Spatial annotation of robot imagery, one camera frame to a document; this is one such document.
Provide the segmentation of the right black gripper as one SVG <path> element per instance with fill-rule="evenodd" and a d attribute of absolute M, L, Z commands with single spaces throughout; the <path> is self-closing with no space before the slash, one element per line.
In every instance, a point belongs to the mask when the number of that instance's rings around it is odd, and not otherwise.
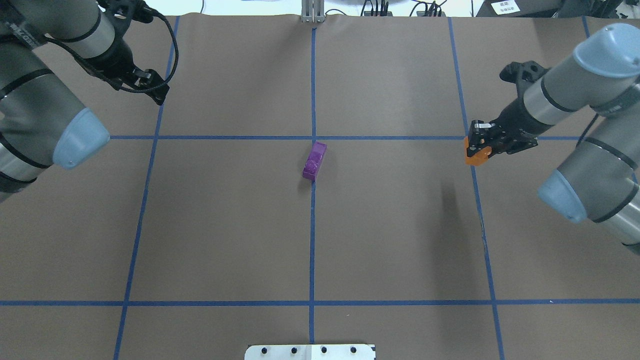
<path fill-rule="evenodd" d="M 489 160 L 502 153 L 512 155 L 537 147 L 537 135 L 530 132 L 532 120 L 521 101 L 513 100 L 493 121 L 471 121 L 469 138 L 493 138 L 493 143 L 478 146 L 477 157 Z"/>

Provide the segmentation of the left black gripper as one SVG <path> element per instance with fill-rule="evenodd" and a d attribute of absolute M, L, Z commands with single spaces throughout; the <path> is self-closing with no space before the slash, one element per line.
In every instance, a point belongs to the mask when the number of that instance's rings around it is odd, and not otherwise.
<path fill-rule="evenodd" d="M 106 41 L 89 43 L 85 39 L 80 42 L 80 57 L 95 69 L 90 70 L 83 64 L 89 75 L 97 77 L 100 73 L 121 85 L 120 91 L 146 95 L 158 106 L 166 101 L 169 85 L 157 71 L 135 66 L 133 53 L 123 38 L 114 38 L 109 46 Z"/>

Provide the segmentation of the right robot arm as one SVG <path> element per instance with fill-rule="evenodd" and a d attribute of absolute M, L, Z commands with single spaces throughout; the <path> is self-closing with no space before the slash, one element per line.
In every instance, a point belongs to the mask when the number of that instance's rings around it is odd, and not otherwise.
<path fill-rule="evenodd" d="M 610 23 L 590 34 L 551 68 L 535 61 L 499 73 L 516 98 L 491 121 L 473 120 L 465 162 L 480 166 L 499 154 L 538 145 L 539 137 L 582 109 L 592 120 L 574 150 L 537 190 L 538 198 L 572 223 L 591 221 L 638 255 L 639 28 Z"/>

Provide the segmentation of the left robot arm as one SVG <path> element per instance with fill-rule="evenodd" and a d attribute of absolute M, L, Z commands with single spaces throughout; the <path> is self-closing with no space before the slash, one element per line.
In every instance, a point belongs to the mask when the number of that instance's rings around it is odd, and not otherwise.
<path fill-rule="evenodd" d="M 176 57 L 166 78 L 141 69 L 124 36 L 130 24 L 160 19 Z M 178 68 L 178 40 L 164 14 L 144 0 L 3 0 L 1 2 L 1 200 L 51 166 L 74 169 L 98 153 L 110 133 L 98 116 L 39 57 L 54 44 L 115 91 L 162 105 Z"/>

